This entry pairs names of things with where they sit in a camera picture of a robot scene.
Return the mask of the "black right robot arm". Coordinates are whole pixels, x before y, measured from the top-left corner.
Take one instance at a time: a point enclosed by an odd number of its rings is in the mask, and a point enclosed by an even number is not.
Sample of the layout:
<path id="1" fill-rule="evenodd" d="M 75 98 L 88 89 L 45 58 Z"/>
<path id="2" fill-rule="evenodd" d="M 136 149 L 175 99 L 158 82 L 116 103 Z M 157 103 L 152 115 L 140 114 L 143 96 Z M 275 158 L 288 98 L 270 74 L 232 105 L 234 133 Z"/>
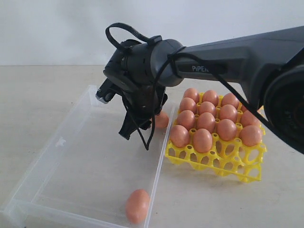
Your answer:
<path id="1" fill-rule="evenodd" d="M 185 78 L 217 80 L 283 142 L 304 151 L 304 28 L 295 27 L 192 47 L 160 35 L 146 37 L 130 25 L 114 23 L 134 39 L 117 42 L 96 92 L 108 103 L 122 98 L 126 116 L 119 134 L 155 129 L 155 115 L 167 100 L 165 89 Z"/>

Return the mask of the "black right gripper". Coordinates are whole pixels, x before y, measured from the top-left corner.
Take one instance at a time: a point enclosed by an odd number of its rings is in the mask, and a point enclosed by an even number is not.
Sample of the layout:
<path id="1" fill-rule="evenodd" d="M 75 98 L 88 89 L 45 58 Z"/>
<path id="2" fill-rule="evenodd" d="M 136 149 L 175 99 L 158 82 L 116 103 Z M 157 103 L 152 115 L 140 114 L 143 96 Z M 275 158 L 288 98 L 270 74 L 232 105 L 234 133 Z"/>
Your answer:
<path id="1" fill-rule="evenodd" d="M 138 128 L 147 130 L 152 124 L 152 111 L 158 115 L 168 99 L 166 87 L 157 85 L 154 91 L 152 85 L 144 85 L 134 92 L 123 92 L 129 111 L 127 111 L 119 134 L 130 139 Z"/>

